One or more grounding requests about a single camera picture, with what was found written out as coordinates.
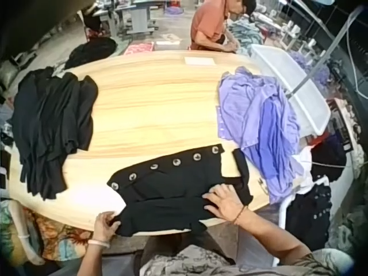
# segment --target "wooden table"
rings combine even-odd
[[[213,65],[188,65],[206,63]],[[123,201],[107,187],[119,169],[159,156],[222,143],[222,174],[239,175],[232,150],[236,145],[217,137],[215,106],[223,73],[245,66],[258,74],[246,57],[216,52],[159,51],[113,57],[70,70],[79,79],[90,75],[99,94],[93,107],[94,133],[88,151],[69,155],[64,166],[68,189],[56,200],[43,201],[26,192],[19,181],[19,153],[13,148],[10,164],[11,198],[61,223],[93,230],[99,212],[120,212]],[[250,209],[269,203],[259,184],[260,175],[250,163]],[[221,223],[206,220],[207,226]],[[157,235],[179,231],[138,233]]]

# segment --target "lavender shirt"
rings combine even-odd
[[[298,153],[299,125],[275,78],[239,67],[223,76],[218,89],[218,136],[235,141],[266,180],[270,202],[286,197],[303,173]]]

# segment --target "sleeve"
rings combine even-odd
[[[217,7],[208,6],[198,24],[198,31],[204,33],[208,38],[213,37],[221,19],[222,17]]]
[[[297,260],[294,266],[307,267],[318,275],[340,275],[352,266],[353,260],[346,253],[324,248],[313,251],[312,253]]]

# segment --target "hand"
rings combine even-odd
[[[205,209],[223,220],[235,220],[244,208],[232,185],[218,184],[202,197],[217,206],[206,205]]]
[[[235,43],[235,45],[236,45],[236,49],[238,50],[238,49],[241,47],[239,40],[238,40],[238,39],[236,39],[236,40],[234,41],[234,43]]]
[[[233,42],[229,42],[224,45],[224,52],[235,52],[237,49],[237,46]]]
[[[93,240],[98,240],[104,243],[108,243],[111,240],[116,229],[121,224],[119,221],[116,221],[111,227],[109,226],[109,222],[112,220],[113,215],[114,212],[104,212],[97,216],[94,223]]]

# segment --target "hair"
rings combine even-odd
[[[247,7],[247,12],[249,16],[254,12],[255,8],[257,7],[256,0],[241,0],[243,6]]]

